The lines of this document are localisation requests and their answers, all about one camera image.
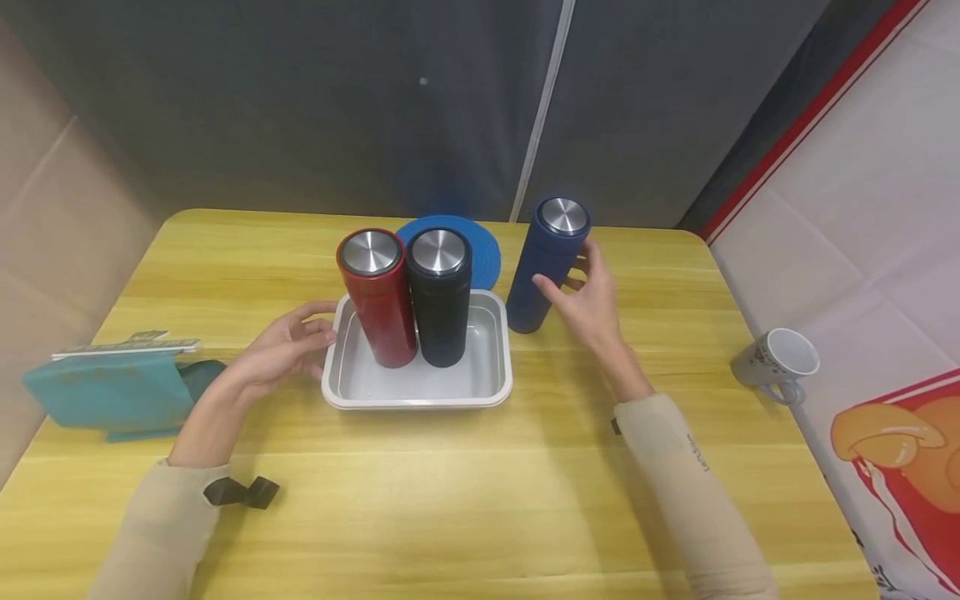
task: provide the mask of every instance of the white plastic tray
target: white plastic tray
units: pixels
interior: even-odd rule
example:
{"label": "white plastic tray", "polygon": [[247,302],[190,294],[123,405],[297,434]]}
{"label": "white plastic tray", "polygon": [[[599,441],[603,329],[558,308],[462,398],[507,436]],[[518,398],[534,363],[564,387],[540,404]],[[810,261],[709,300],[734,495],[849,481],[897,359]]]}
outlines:
{"label": "white plastic tray", "polygon": [[326,353],[324,398],[344,410],[488,408],[514,386],[503,301],[486,290],[470,291],[467,349],[456,365],[440,369],[420,351],[399,369],[373,359],[349,296],[334,317],[337,341]]}

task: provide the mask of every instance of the black clip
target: black clip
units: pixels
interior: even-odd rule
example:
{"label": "black clip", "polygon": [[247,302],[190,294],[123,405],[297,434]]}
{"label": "black clip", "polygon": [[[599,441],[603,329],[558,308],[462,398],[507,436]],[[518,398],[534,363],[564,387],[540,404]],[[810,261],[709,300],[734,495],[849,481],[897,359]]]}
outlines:
{"label": "black clip", "polygon": [[213,506],[243,504],[250,508],[265,510],[274,501],[280,486],[265,477],[257,477],[250,487],[235,479],[224,477],[206,486],[204,496]]}

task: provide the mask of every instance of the beige sleeve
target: beige sleeve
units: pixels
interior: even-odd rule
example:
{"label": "beige sleeve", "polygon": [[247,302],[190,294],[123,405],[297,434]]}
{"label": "beige sleeve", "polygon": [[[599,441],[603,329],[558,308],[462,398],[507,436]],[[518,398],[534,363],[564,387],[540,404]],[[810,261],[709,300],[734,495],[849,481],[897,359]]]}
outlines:
{"label": "beige sleeve", "polygon": [[89,600],[185,600],[220,510],[204,490],[229,477],[216,468],[150,469],[133,494]]}
{"label": "beige sleeve", "polygon": [[618,404],[616,421],[657,497],[697,598],[777,598],[770,568],[743,517],[710,472],[666,394]]}

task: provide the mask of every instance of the red printed graphic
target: red printed graphic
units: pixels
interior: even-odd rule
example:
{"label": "red printed graphic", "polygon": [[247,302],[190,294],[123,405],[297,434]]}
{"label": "red printed graphic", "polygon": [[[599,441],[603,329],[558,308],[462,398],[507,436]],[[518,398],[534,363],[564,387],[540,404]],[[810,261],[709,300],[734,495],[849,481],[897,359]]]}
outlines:
{"label": "red printed graphic", "polygon": [[960,595],[960,371],[840,413],[830,440],[890,514],[896,540]]}

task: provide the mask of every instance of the wooden table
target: wooden table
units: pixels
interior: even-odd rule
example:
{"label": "wooden table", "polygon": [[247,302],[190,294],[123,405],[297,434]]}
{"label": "wooden table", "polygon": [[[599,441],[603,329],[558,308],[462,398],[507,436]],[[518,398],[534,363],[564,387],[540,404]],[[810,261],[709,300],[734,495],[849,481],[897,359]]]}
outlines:
{"label": "wooden table", "polygon": [[[97,336],[170,329],[229,359],[276,315],[338,299],[337,243],[403,220],[190,210],[157,235]],[[499,240],[506,298],[526,232]],[[737,385],[750,333],[692,234],[596,228],[626,339],[680,404],[756,535],[784,598],[876,598],[873,580],[789,413]],[[511,334],[500,406],[343,413],[292,381],[251,414],[235,476],[283,486],[230,507],[201,564],[203,598],[684,598],[677,552],[622,440],[612,401],[556,315]],[[44,422],[0,493],[0,598],[79,598],[140,476],[172,440],[104,444]]]}

